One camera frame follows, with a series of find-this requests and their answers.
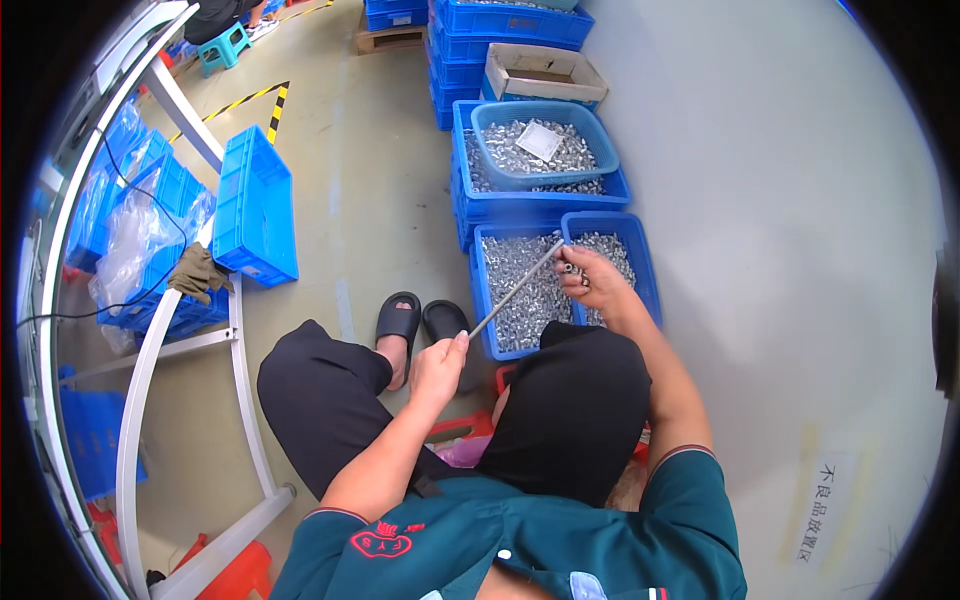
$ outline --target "black cable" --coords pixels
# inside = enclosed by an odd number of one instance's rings
[[[124,182],[129,188],[135,189],[136,191],[140,192],[141,194],[145,194],[145,195],[147,195],[147,196],[150,196],[150,198],[153,199],[154,204],[155,204],[156,206],[159,206],[160,210],[163,211],[163,214],[167,215],[167,218],[170,219],[170,222],[174,224],[174,227],[177,228],[177,230],[180,232],[180,235],[183,236],[183,248],[186,249],[186,247],[187,247],[186,231],[184,231],[183,228],[177,223],[176,219],[174,219],[173,216],[167,211],[166,207],[165,207],[159,200],[156,199],[156,196],[154,196],[153,194],[151,194],[150,192],[148,192],[148,191],[146,191],[146,190],[144,190],[144,189],[141,189],[141,188],[137,187],[136,185],[133,185],[132,183],[130,183],[130,182],[127,180],[127,177],[124,176],[124,174],[121,172],[120,166],[117,164],[116,159],[113,158],[113,151],[110,149],[110,145],[109,145],[109,143],[107,142],[107,134],[106,134],[105,132],[103,132],[103,130],[101,130],[100,128],[97,128],[95,131],[100,132],[100,135],[103,136],[104,148],[107,149],[107,156],[109,156],[109,158],[110,158],[110,163],[113,165],[113,168],[116,169],[117,175],[120,176],[120,179],[123,180],[123,182]],[[167,278],[168,276],[170,276],[170,274],[173,273],[174,269],[176,269],[176,268],[177,268],[177,263],[174,263],[174,265],[173,265],[172,267],[170,267],[170,269],[168,269],[165,274],[163,274],[163,277],[161,277],[161,278],[154,284],[154,286],[153,286],[152,288],[150,288],[149,290],[147,290],[146,292],[144,292],[143,294],[141,294],[139,298],[135,298],[135,299],[133,299],[133,300],[131,300],[131,301],[129,301],[129,302],[122,302],[122,303],[119,303],[119,304],[111,304],[110,306],[105,306],[104,308],[101,308],[101,309],[99,309],[99,310],[95,310],[95,311],[93,311],[93,312],[86,313],[86,314],[83,314],[83,315],[62,315],[62,314],[60,314],[60,313],[50,313],[50,314],[47,314],[47,315],[34,315],[33,317],[28,317],[28,318],[24,319],[23,321],[19,322],[18,324],[16,324],[16,328],[19,328],[21,325],[30,323],[31,321],[36,321],[37,319],[49,319],[49,318],[86,319],[87,317],[94,317],[94,316],[96,316],[96,315],[99,315],[100,313],[102,313],[102,312],[104,312],[104,311],[107,311],[107,310],[110,310],[111,308],[123,308],[123,307],[125,307],[125,306],[134,306],[135,304],[138,304],[141,300],[143,300],[143,299],[147,298],[148,296],[150,296],[150,295],[154,292],[154,290],[155,290],[157,287],[159,287],[160,283],[162,283],[164,280],[166,280],[166,278]]]

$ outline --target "hand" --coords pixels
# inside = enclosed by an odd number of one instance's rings
[[[469,345],[467,333],[461,331],[456,338],[441,340],[414,358],[410,369],[411,406],[440,416],[457,393]]]
[[[557,264],[554,270],[564,272],[564,264],[579,267],[587,276],[590,286],[583,284],[579,275],[561,275],[564,293],[588,308],[603,311],[624,294],[632,294],[630,284],[605,256],[582,246],[563,246],[554,255]]]

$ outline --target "teal plastic stool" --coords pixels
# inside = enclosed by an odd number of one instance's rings
[[[204,77],[210,76],[210,71],[220,66],[232,69],[237,63],[237,55],[244,48],[253,46],[250,38],[247,37],[247,31],[240,24],[240,21],[234,23],[222,34],[203,44],[198,49],[200,63],[204,66]]]

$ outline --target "floor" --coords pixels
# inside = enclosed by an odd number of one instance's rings
[[[282,16],[324,4],[297,4]],[[336,0],[282,22],[244,51],[233,69],[205,79],[195,63],[177,77],[201,116],[290,82],[276,149],[294,175],[300,280],[269,290],[245,282],[252,383],[277,338],[307,319],[341,339],[371,344],[380,304],[399,290],[416,293],[424,304],[453,300],[472,315],[467,257],[458,251],[450,212],[450,138],[434,119],[426,56],[419,48],[355,56],[351,35],[361,11],[361,0]],[[207,125],[222,144],[252,124],[266,131],[275,100],[275,92],[264,94]],[[151,98],[140,109],[148,126],[167,137],[177,131]],[[190,143],[181,138],[173,146],[177,160],[216,189],[218,174]],[[88,301],[84,288],[75,284],[65,301]],[[74,329],[61,330],[68,332],[60,336],[62,362],[80,370],[112,357],[90,322],[66,326]],[[417,348],[422,346],[420,336]],[[471,354],[476,360],[482,350],[476,346]],[[117,372],[88,387],[124,391],[129,377],[130,371]],[[444,419],[491,406],[486,390],[456,397]],[[394,413],[407,399],[406,389],[381,398]],[[298,492],[258,538],[274,558],[276,576],[294,529],[317,499],[259,418],[276,482],[290,482]],[[145,568],[169,573],[197,534],[220,534],[261,499],[225,348],[158,364],[141,447],[149,473],[137,487]]]

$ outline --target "white label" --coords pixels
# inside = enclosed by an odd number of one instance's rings
[[[516,144],[540,160],[550,160],[560,148],[562,138],[543,125],[531,123],[523,130]]]
[[[820,564],[842,524],[857,457],[846,452],[819,452],[807,493],[806,512],[797,536],[793,562]]]

